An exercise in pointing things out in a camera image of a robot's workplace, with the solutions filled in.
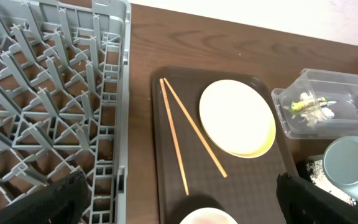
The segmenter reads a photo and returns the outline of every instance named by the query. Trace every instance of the chopsticks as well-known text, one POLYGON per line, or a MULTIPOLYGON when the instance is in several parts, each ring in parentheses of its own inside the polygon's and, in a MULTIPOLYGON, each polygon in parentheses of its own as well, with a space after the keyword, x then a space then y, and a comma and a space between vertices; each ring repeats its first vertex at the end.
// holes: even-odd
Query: chopsticks
POLYGON ((169 126, 171 128, 171 133, 172 133, 172 138, 173 138, 173 145, 175 146, 175 151, 177 153, 181 179, 182 179, 183 185, 185 187, 186 195, 189 195, 189 190, 188 190, 188 187, 187 187, 187 181, 186 181, 186 175, 185 175, 185 168, 183 167, 183 163, 182 163, 182 160, 181 160, 181 154, 180 154, 179 143, 178 143, 178 139, 177 139, 177 133, 176 133, 175 127, 173 125, 171 109, 169 107, 167 92, 165 91, 165 86, 164 86, 164 82, 163 82, 162 78, 160 78, 160 85, 161 85, 162 96, 164 98, 165 109, 167 110, 169 126))
POLYGON ((207 150, 209 156, 211 156, 211 158, 214 161, 216 167, 219 169, 219 171, 221 172, 222 176, 224 178, 226 178, 227 177, 226 171, 224 171, 224 169, 223 169, 221 163, 219 162, 218 158, 216 158, 214 152, 212 151, 212 149, 210 148, 210 146, 206 142, 206 140, 205 140, 204 136, 202 135, 202 133, 199 131, 197 125, 194 123, 194 121, 191 118, 190 114, 187 112, 185 106, 183 105, 183 103, 179 99, 178 95, 175 93, 175 91, 173 90, 172 86, 169 84, 168 80, 166 78, 164 78, 163 80, 167 84, 169 90, 171 91, 173 97, 176 99, 177 103, 179 104, 179 107, 181 108, 182 112, 185 114, 187 120, 190 122, 190 124, 193 127, 194 131, 196 132, 198 138, 203 143, 203 145, 204 145, 205 149, 207 150))

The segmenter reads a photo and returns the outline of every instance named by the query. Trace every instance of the white wall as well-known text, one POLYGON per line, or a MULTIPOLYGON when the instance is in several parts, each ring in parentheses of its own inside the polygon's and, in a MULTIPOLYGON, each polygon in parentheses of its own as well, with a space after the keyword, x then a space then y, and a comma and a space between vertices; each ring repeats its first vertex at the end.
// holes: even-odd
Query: white wall
POLYGON ((358 0, 130 0, 199 16, 358 45, 358 0))

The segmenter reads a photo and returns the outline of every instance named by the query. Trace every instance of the wood grain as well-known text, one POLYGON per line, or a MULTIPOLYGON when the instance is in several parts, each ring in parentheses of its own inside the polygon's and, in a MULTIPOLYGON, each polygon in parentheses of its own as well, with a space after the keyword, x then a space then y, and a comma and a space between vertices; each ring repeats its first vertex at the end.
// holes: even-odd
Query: wood grain
MULTIPOLYGON (((251 74, 269 90, 304 68, 358 74, 358 47, 274 30, 132 5, 127 222, 158 223, 150 76, 162 66, 251 74)), ((331 141, 287 139, 296 161, 331 141)))

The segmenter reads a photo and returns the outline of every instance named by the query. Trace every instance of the black mat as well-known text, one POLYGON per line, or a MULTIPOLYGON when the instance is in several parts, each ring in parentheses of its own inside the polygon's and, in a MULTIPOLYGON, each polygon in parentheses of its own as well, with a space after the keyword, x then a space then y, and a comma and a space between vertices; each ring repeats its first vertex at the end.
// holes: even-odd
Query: black mat
POLYGON ((276 179, 279 173, 296 171, 290 153, 280 149, 277 143, 282 141, 282 133, 278 130, 281 126, 276 123, 278 134, 269 152, 255 159, 235 157, 220 150, 201 126, 198 111, 201 94, 209 84, 222 79, 249 85, 263 96, 274 113, 268 89, 251 75, 176 67, 162 68, 154 74, 152 98, 160 222, 180 223, 197 208, 215 207, 226 211, 238 224, 285 223, 275 195, 276 179), (166 86, 189 196, 183 188, 159 78, 167 78, 170 82, 227 172, 224 179, 166 86))

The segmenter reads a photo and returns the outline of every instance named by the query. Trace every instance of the plastic container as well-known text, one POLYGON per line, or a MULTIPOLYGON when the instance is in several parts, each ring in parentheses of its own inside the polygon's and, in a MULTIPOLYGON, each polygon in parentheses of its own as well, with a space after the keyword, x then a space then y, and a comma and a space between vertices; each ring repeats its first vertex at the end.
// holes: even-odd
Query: plastic container
POLYGON ((290 139, 358 135, 358 75, 304 69, 287 89, 274 89, 272 98, 284 133, 290 139), (305 102, 301 95, 309 98, 310 108, 294 113, 291 104, 305 102), (322 99, 334 103, 322 106, 322 99), (318 119, 308 119, 310 114, 318 119))

